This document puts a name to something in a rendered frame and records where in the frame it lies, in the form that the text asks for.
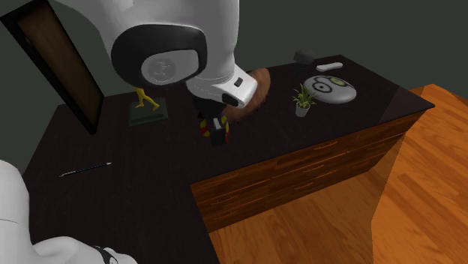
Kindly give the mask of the dark topped wooden dresser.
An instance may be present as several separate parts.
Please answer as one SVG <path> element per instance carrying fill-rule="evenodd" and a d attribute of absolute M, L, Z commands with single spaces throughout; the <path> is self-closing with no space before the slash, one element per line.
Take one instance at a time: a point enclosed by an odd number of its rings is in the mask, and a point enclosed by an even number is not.
<path fill-rule="evenodd" d="M 271 67 L 265 104 L 214 147 L 199 130 L 191 94 L 165 89 L 169 118 L 130 127 L 129 94 L 107 97 L 98 131 L 86 133 L 66 106 L 55 111 L 25 171 L 29 193 L 59 185 L 114 184 L 187 197 L 206 232 L 317 191 L 372 167 L 431 103 L 337 57 L 330 75 L 357 91 L 344 104 L 316 102 L 305 117 L 293 96 L 304 81 L 293 64 Z M 59 178 L 62 173 L 112 162 Z"/>

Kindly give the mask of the grey disc robot vacuum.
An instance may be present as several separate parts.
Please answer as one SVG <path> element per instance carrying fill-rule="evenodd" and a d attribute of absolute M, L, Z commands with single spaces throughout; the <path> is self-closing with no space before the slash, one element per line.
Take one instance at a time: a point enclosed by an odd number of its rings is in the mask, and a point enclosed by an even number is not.
<path fill-rule="evenodd" d="M 312 76 L 304 81 L 303 86 L 316 100 L 327 104 L 346 104 L 357 96 L 351 84 L 334 76 Z"/>

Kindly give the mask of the dark framed brown panel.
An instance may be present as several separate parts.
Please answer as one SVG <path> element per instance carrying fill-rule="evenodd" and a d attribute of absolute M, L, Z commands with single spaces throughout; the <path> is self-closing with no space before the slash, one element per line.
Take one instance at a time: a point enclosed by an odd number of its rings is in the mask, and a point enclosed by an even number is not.
<path fill-rule="evenodd" d="M 83 127 L 95 134 L 104 94 L 49 1 L 31 0 L 0 16 L 0 22 Z"/>

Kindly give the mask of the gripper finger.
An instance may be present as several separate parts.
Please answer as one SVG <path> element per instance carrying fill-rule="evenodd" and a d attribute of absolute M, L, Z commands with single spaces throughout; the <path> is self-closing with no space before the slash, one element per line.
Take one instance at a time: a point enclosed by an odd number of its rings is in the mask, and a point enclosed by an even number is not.
<path fill-rule="evenodd" d="M 212 146 L 222 146 L 226 143 L 226 130 L 221 123 L 214 121 L 210 130 L 210 139 Z"/>

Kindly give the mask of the small plant in white pot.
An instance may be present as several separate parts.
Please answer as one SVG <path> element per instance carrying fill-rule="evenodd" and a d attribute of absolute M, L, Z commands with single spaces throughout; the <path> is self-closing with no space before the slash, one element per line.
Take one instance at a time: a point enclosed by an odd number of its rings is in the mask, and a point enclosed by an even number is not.
<path fill-rule="evenodd" d="M 311 105 L 314 105 L 314 98 L 316 97 L 315 93 L 310 93 L 309 89 L 304 85 L 300 85 L 301 90 L 294 89 L 295 92 L 298 94 L 296 96 L 292 96 L 292 101 L 295 102 L 295 114 L 298 117 L 305 117 L 310 109 Z"/>

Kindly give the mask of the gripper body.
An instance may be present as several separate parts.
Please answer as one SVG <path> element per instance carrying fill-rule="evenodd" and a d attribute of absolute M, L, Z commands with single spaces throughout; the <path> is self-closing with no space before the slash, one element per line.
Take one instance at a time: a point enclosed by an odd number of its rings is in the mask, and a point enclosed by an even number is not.
<path fill-rule="evenodd" d="M 222 112 L 225 109 L 224 103 L 217 102 L 216 100 L 197 97 L 195 95 L 193 95 L 192 98 L 193 105 L 199 112 L 197 116 L 198 119 L 208 119 L 211 121 L 213 119 L 221 120 Z"/>

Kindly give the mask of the dark grey block object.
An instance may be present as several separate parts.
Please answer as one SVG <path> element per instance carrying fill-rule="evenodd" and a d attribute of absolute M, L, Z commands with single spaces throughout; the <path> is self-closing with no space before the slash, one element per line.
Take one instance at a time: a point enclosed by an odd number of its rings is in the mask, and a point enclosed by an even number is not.
<path fill-rule="evenodd" d="M 309 49 L 299 49 L 295 51 L 293 60 L 295 61 L 295 74 L 301 76 L 314 62 L 316 55 Z"/>

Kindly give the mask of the yellow figure on dark base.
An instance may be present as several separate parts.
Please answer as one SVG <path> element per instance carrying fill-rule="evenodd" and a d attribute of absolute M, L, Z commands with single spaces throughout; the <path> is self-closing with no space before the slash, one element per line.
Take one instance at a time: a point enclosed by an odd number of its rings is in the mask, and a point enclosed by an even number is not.
<path fill-rule="evenodd" d="M 164 98 L 151 98 L 142 88 L 135 88 L 134 90 L 138 96 L 138 101 L 130 104 L 130 126 L 164 121 L 169 118 Z"/>

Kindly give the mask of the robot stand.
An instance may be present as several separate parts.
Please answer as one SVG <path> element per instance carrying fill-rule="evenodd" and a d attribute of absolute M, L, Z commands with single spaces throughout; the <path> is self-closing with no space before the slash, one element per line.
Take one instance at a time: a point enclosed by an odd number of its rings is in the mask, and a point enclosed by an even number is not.
<path fill-rule="evenodd" d="M 116 184 L 33 190 L 34 242 L 70 236 L 112 248 L 138 264 L 220 264 L 200 215 L 187 197 L 128 190 Z"/>

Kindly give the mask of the white remote control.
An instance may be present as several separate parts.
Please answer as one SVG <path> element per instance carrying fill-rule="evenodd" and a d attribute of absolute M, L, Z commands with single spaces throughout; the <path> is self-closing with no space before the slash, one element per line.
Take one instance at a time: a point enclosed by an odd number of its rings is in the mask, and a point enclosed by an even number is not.
<path fill-rule="evenodd" d="M 316 66 L 316 69 L 319 72 L 331 71 L 334 69 L 342 68 L 344 65 L 341 62 L 333 62 L 329 64 L 319 64 Z"/>

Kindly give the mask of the dark blue pen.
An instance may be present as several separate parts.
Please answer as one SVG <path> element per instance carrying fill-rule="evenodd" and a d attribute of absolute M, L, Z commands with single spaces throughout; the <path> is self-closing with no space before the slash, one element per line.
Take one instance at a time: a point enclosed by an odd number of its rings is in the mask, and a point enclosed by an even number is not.
<path fill-rule="evenodd" d="M 77 174 L 77 173 L 82 173 L 82 172 L 85 172 L 87 170 L 93 170 L 93 169 L 97 169 L 97 168 L 100 168 L 100 167 L 109 166 L 111 164 L 112 164 L 112 162 L 107 162 L 107 163 L 102 163 L 102 164 L 98 164 L 98 165 L 95 165 L 95 166 L 90 166 L 90 167 L 83 168 L 83 169 L 76 169 L 74 171 L 62 173 L 58 177 L 62 178 L 62 177 L 65 177 L 65 176 L 69 176 L 69 175 L 73 175 L 73 174 Z"/>

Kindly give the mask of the brown round bowl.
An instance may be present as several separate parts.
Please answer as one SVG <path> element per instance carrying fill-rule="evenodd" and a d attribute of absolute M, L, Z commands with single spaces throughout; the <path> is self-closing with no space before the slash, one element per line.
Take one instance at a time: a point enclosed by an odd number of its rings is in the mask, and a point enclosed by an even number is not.
<path fill-rule="evenodd" d="M 253 114 L 266 101 L 271 85 L 271 77 L 267 68 L 258 68 L 252 70 L 249 75 L 257 81 L 256 91 L 253 94 L 250 102 L 245 108 L 238 109 L 233 106 L 226 106 L 223 114 L 228 122 L 240 122 L 246 116 Z"/>

